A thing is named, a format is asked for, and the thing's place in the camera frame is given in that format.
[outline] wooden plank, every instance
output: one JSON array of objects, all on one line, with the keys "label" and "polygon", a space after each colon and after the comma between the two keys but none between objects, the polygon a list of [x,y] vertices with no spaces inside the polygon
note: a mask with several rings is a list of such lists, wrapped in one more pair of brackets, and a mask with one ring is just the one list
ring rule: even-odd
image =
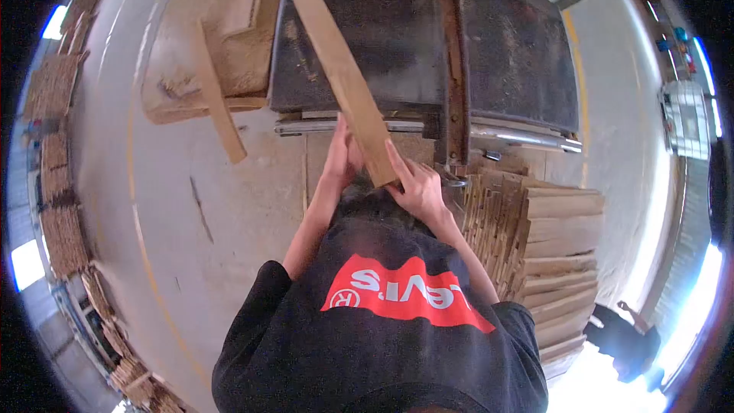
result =
[{"label": "wooden plank", "polygon": [[574,349],[581,346],[586,341],[586,335],[581,332],[576,332],[568,340],[557,343],[553,346],[540,350],[540,363],[546,363],[549,360],[555,359],[558,356],[573,352]]},{"label": "wooden plank", "polygon": [[589,323],[594,305],[579,309],[561,317],[548,320],[535,326],[535,338],[538,348],[544,349],[560,343],[576,332],[580,332]]},{"label": "wooden plank", "polygon": [[525,281],[523,295],[530,296],[535,293],[550,292],[567,285],[578,284],[584,281],[596,280],[597,272],[584,271],[583,273],[564,274],[562,276],[530,276]]},{"label": "wooden plank", "polygon": [[562,273],[588,271],[593,268],[596,268],[596,258],[593,254],[532,258],[525,261],[525,274],[529,276],[555,276]]},{"label": "wooden plank", "polygon": [[578,357],[578,354],[580,354],[582,350],[583,344],[577,346],[569,353],[565,353],[561,356],[549,359],[543,365],[543,373],[546,375],[546,380],[556,378],[567,372],[568,369],[571,368],[571,365],[573,365],[573,361],[576,360],[576,357]]},{"label": "wooden plank", "polygon": [[520,300],[520,304],[525,308],[535,308],[541,305],[550,303],[552,301],[560,300],[562,298],[570,297],[575,293],[582,292],[586,289],[597,289],[597,281],[584,281],[573,285],[567,285],[557,290],[550,292],[535,293],[530,296],[524,296]]},{"label": "wooden plank", "polygon": [[569,234],[564,237],[547,239],[542,241],[531,241],[525,247],[525,258],[537,257],[562,257],[591,252],[596,249],[599,241],[597,233],[584,236],[573,236]]},{"label": "wooden plank", "polygon": [[588,307],[594,303],[596,294],[596,289],[586,289],[572,296],[532,308],[530,313],[533,315],[536,324],[542,324],[556,317]]},{"label": "wooden plank", "polygon": [[601,195],[530,197],[528,200],[528,218],[595,216],[604,210],[604,197]]},{"label": "wooden plank", "polygon": [[214,128],[219,135],[219,140],[227,152],[232,164],[239,163],[247,156],[242,140],[237,133],[232,114],[225,105],[222,97],[222,89],[216,78],[214,64],[206,46],[206,37],[201,21],[197,21],[193,32],[193,51],[197,60],[197,77],[201,83],[201,91],[209,106],[209,114],[214,122]]},{"label": "wooden plank", "polygon": [[568,218],[531,218],[528,243],[553,239],[575,240],[584,237],[597,243],[601,236],[603,215]]},{"label": "wooden plank", "polygon": [[388,128],[377,110],[367,82],[324,0],[293,0],[326,78],[362,150],[375,188],[397,180],[385,140]]},{"label": "wooden plank", "polygon": [[598,190],[587,188],[528,188],[528,197],[577,197],[598,194]]}]

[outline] levi's logo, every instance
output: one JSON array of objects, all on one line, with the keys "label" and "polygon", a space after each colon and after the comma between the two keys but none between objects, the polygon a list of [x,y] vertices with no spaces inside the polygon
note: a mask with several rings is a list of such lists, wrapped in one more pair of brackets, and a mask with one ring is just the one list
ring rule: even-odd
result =
[{"label": "levi's logo", "polygon": [[484,333],[495,329],[469,304],[455,274],[429,276],[418,257],[388,270],[375,259],[352,255],[336,273],[321,311],[336,307],[365,308],[399,320],[425,317],[436,327],[468,324]]}]

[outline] stacked wood pieces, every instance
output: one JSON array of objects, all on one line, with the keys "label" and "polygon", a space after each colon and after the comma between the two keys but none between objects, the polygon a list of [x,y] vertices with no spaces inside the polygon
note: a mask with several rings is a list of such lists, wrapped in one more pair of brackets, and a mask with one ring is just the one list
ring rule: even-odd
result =
[{"label": "stacked wood pieces", "polygon": [[112,322],[112,308],[109,306],[107,299],[102,291],[99,271],[96,268],[91,267],[81,272],[81,282],[84,284],[84,289],[87,290],[87,297],[92,307],[97,311],[99,317],[105,322]]},{"label": "stacked wood pieces", "polygon": [[44,136],[41,146],[41,196],[50,202],[71,188],[64,128]]},{"label": "stacked wood pieces", "polygon": [[65,277],[89,264],[76,206],[46,208],[41,213],[41,224],[56,277]]},{"label": "stacked wood pieces", "polygon": [[147,406],[150,405],[151,398],[156,394],[156,385],[151,377],[146,374],[146,376],[142,376],[127,386],[123,393],[134,406]]},{"label": "stacked wood pieces", "polygon": [[122,357],[133,357],[133,352],[125,342],[123,335],[120,334],[119,330],[117,330],[117,326],[114,322],[111,322],[110,324],[102,322],[102,333],[104,333],[104,337],[116,353],[120,354]]},{"label": "stacked wood pieces", "polygon": [[528,308],[546,378],[583,347],[598,291],[596,248],[604,198],[502,171],[470,176],[463,234],[501,301]]},{"label": "stacked wood pieces", "polygon": [[491,171],[470,176],[464,192],[463,234],[484,265],[500,300],[511,300],[523,279],[528,232],[523,176]]},{"label": "stacked wood pieces", "polygon": [[604,198],[595,190],[527,190],[530,222],[518,301],[530,310],[546,379],[565,373],[581,352],[598,291],[593,251]]},{"label": "stacked wood pieces", "polygon": [[80,55],[47,55],[31,74],[25,120],[61,118],[69,110]]},{"label": "stacked wood pieces", "polygon": [[97,0],[71,0],[69,8],[61,21],[61,33],[73,31],[78,23],[79,17],[84,13],[91,13]]},{"label": "stacked wood pieces", "polygon": [[151,399],[151,413],[183,413],[171,393],[165,389],[156,389]]},{"label": "stacked wood pieces", "polygon": [[150,373],[145,366],[137,359],[124,357],[120,360],[117,368],[109,374],[109,379],[116,389],[125,391],[125,389]]}]

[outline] workshop floor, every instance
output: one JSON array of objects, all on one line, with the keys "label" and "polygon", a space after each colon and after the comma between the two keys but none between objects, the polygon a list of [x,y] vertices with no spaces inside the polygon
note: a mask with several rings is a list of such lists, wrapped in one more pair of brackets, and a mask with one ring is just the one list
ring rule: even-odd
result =
[{"label": "workshop floor", "polygon": [[[667,188],[669,159],[647,88],[659,75],[629,32],[625,4],[602,1],[609,8],[582,3],[570,12],[586,74],[587,153],[531,159],[547,179],[606,195],[599,257],[602,292],[612,299],[624,293],[620,280],[636,264],[639,240],[660,232],[645,222],[662,220],[665,198],[660,206],[651,195]],[[303,138],[272,133],[269,110],[235,114],[250,156],[232,166],[208,118],[165,126],[145,118],[142,68],[166,2],[98,4],[73,101],[74,175],[129,342],[175,394],[208,413],[216,411],[211,369],[228,326],[260,265],[282,258],[302,216],[305,147]]]}]

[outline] wood offcut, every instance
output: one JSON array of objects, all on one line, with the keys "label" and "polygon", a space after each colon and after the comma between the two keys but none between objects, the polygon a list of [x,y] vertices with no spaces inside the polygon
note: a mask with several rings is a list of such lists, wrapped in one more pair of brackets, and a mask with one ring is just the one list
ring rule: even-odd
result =
[{"label": "wood offcut", "polygon": [[206,37],[204,28],[200,21],[197,21],[193,32],[193,51],[197,60],[197,77],[201,82],[201,91],[204,95],[206,103],[209,105],[209,114],[219,135],[219,140],[225,147],[227,156],[232,164],[239,163],[247,156],[244,149],[242,139],[237,133],[234,126],[234,120],[224,98],[222,97],[222,89],[219,87],[219,81],[216,78],[214,64],[211,62],[211,56],[206,46]]},{"label": "wood offcut", "polygon": [[388,128],[367,82],[324,0],[293,0],[308,37],[344,112],[349,130],[362,150],[375,188],[397,180],[388,158]]}]

